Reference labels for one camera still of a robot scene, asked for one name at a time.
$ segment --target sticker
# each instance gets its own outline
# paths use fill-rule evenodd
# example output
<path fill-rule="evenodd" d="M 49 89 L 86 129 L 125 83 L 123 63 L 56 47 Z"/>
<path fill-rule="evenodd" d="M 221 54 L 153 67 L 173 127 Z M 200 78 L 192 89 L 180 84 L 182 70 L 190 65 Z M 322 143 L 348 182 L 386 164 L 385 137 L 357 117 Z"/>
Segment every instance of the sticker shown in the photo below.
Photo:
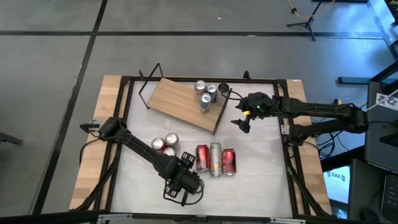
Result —
<path fill-rule="evenodd" d="M 398 111 L 398 98 L 378 93 L 376 95 L 376 103 L 379 103 L 379 106 Z"/>

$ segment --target black floor stripe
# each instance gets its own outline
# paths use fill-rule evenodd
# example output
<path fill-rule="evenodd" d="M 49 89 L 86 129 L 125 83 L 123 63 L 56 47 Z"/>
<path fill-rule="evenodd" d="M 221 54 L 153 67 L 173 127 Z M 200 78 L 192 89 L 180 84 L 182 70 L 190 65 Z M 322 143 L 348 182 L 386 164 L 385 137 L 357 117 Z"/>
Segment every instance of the black floor stripe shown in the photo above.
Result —
<path fill-rule="evenodd" d="M 108 0 L 102 0 L 101 7 L 99 8 L 99 12 L 98 12 L 97 20 L 95 20 L 93 32 L 98 32 L 100 29 L 101 21 L 102 21 L 102 18 L 104 17 L 107 3 L 108 3 Z"/>
<path fill-rule="evenodd" d="M 308 32 L 230 32 L 230 31 L 101 31 L 101 36 L 257 36 L 257 37 L 309 37 Z M 383 37 L 379 32 L 314 32 L 317 37 Z"/>
<path fill-rule="evenodd" d="M 92 35 L 92 31 L 30 31 L 30 30 L 0 30 L 0 35 L 31 35 L 31 36 L 83 36 Z"/>
<path fill-rule="evenodd" d="M 105 11 L 106 3 L 107 0 L 103 0 L 97 20 L 95 22 L 94 28 L 92 33 L 95 33 L 98 31 L 101 20 L 103 18 L 103 14 Z M 52 154 L 51 158 L 49 161 L 49 164 L 47 166 L 47 170 L 45 171 L 45 175 L 42 177 L 41 185 L 40 185 L 40 190 L 37 194 L 36 201 L 33 207 L 33 214 L 40 214 L 42 213 L 43 206 L 45 203 L 45 199 L 47 197 L 47 194 L 49 192 L 49 188 L 51 185 L 51 181 L 55 172 L 55 169 L 57 168 L 57 163 L 61 154 L 63 142 L 65 141 L 65 137 L 67 135 L 68 127 L 70 124 L 70 120 L 72 118 L 73 110 L 75 109 L 76 101 L 80 92 L 81 84 L 83 83 L 83 79 L 85 77 L 86 69 L 88 66 L 88 62 L 90 61 L 91 53 L 93 51 L 94 43 L 95 43 L 96 35 L 91 35 L 90 39 L 87 44 L 86 52 L 83 57 L 83 61 L 81 62 L 81 67 L 79 70 L 79 74 L 76 79 L 75 86 L 72 89 L 72 94 L 70 96 L 67 108 L 65 110 L 65 114 L 63 115 L 61 125 L 58 129 L 57 137 L 55 138 L 54 144 L 52 146 Z"/>
<path fill-rule="evenodd" d="M 310 37 L 308 32 L 240 32 L 240 31 L 23 31 L 5 30 L 0 35 L 31 36 L 257 36 L 257 37 Z M 382 39 L 382 32 L 314 32 L 316 37 L 337 37 L 342 39 Z"/>

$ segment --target tripod stand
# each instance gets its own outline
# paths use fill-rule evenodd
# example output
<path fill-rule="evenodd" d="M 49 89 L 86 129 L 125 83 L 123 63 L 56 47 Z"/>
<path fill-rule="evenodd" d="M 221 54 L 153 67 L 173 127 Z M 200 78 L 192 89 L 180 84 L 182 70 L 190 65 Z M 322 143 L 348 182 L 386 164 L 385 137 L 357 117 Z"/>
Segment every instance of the tripod stand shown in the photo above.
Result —
<path fill-rule="evenodd" d="M 319 6 L 321 5 L 321 3 L 322 3 L 321 1 L 318 3 L 317 7 L 313 11 L 313 13 L 311 14 L 311 17 L 309 18 L 309 20 L 307 22 L 299 22 L 299 23 L 295 23 L 295 24 L 287 24 L 286 26 L 287 27 L 302 26 L 302 27 L 306 28 L 311 33 L 312 41 L 315 41 L 315 36 L 313 35 L 312 29 L 311 29 L 311 22 L 313 21 L 313 16 L 317 12 L 317 10 L 318 10 Z M 296 10 L 297 10 L 296 8 L 293 8 L 292 9 L 292 13 L 294 13 Z"/>

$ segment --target silver soda can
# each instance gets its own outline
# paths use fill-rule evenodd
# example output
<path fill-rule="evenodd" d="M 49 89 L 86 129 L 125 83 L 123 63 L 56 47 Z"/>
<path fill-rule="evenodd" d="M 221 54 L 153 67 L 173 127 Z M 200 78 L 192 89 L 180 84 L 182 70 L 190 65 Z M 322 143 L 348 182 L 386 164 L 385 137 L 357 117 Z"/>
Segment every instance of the silver soda can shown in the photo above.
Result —
<path fill-rule="evenodd" d="M 211 104 L 216 102 L 217 97 L 217 87 L 213 84 L 207 86 L 207 93 L 211 96 Z"/>
<path fill-rule="evenodd" d="M 195 100 L 200 101 L 202 94 L 206 93 L 206 83 L 205 81 L 199 80 L 193 86 L 193 91 L 195 92 Z"/>
<path fill-rule="evenodd" d="M 172 147 L 165 148 L 163 153 L 169 156 L 175 156 L 175 150 Z"/>
<path fill-rule="evenodd" d="M 210 144 L 210 175 L 219 177 L 223 174 L 221 144 L 213 142 Z"/>
<path fill-rule="evenodd" d="M 209 113 L 211 104 L 211 96 L 208 93 L 204 93 L 200 97 L 200 112 Z"/>
<path fill-rule="evenodd" d="M 177 134 L 168 133 L 166 138 L 164 138 L 164 141 L 166 142 L 167 146 L 172 147 L 176 151 L 180 149 L 180 139 L 178 138 Z"/>
<path fill-rule="evenodd" d="M 157 152 L 162 153 L 163 150 L 166 148 L 166 142 L 162 138 L 155 138 L 150 146 Z"/>

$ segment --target wooden board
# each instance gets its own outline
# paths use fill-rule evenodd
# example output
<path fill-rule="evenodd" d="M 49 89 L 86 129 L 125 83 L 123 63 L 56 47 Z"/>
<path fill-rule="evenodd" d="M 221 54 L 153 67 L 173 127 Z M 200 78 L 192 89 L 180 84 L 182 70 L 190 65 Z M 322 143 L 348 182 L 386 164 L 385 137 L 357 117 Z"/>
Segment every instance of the wooden board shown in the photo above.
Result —
<path fill-rule="evenodd" d="M 120 81 L 120 75 L 104 76 L 93 116 L 93 119 L 99 122 L 99 124 L 103 124 L 114 113 Z M 92 140 L 94 140 L 94 137 L 88 135 L 87 142 Z M 81 160 L 75 190 L 70 202 L 70 209 L 81 205 L 98 183 L 104 161 L 105 149 L 106 143 L 103 141 L 97 141 L 86 146 Z"/>
<path fill-rule="evenodd" d="M 291 98 L 297 98 L 302 102 L 307 102 L 301 80 L 287 80 L 287 90 Z M 294 119 L 294 123 L 304 126 L 311 125 L 311 117 L 299 116 L 298 118 Z M 305 141 L 316 145 L 314 138 L 307 138 Z M 292 155 L 293 150 L 291 147 L 289 151 L 290 155 Z M 326 192 L 325 181 L 323 179 L 323 171 L 319 160 L 318 150 L 310 144 L 304 144 L 303 146 L 299 147 L 299 151 L 307 189 L 311 192 L 314 199 L 321 205 L 324 211 L 331 214 L 331 207 L 328 194 Z M 291 161 L 293 165 L 295 165 L 294 159 L 291 159 Z M 296 192 L 298 212 L 300 214 L 304 214 L 301 192 L 297 185 L 295 185 L 294 189 Z"/>
<path fill-rule="evenodd" d="M 162 78 L 149 98 L 148 106 L 215 133 L 218 118 L 222 116 L 222 105 L 213 104 L 210 112 L 203 114 L 193 91 L 192 87 Z"/>
<path fill-rule="evenodd" d="M 120 80 L 121 76 L 119 75 L 104 76 L 93 117 L 93 119 L 96 119 L 101 124 L 105 122 L 109 116 L 113 115 Z M 290 97 L 298 98 L 301 101 L 306 102 L 301 80 L 287 80 L 287 86 Z M 294 122 L 295 124 L 302 125 L 311 124 L 310 117 L 307 116 L 295 118 Z M 87 141 L 90 140 L 92 140 L 92 137 L 88 136 Z M 306 141 L 315 144 L 315 140 L 313 138 L 308 138 Z M 103 142 L 96 142 L 96 144 L 86 148 L 76 180 L 75 191 L 70 203 L 70 208 L 76 208 L 79 206 L 98 183 L 105 148 L 106 144 Z M 317 149 L 306 144 L 299 148 L 306 186 L 322 208 L 331 214 L 330 203 L 326 192 L 325 181 L 323 180 L 323 172 Z M 297 187 L 295 190 L 298 210 L 299 213 L 303 214 L 301 194 Z M 102 201 L 104 202 L 104 200 L 106 200 L 106 195 L 103 194 L 102 196 Z"/>

